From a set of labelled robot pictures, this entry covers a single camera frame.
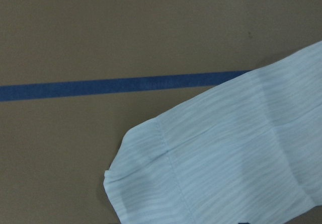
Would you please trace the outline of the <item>light blue button-up shirt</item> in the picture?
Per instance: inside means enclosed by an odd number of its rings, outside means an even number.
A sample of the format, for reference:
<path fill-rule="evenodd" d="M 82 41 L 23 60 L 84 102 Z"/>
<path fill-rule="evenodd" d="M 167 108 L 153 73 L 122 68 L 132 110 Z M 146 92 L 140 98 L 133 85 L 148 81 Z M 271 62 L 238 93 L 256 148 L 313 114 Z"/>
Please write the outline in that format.
<path fill-rule="evenodd" d="M 321 43 L 130 129 L 104 174 L 122 223 L 286 223 L 321 205 Z"/>

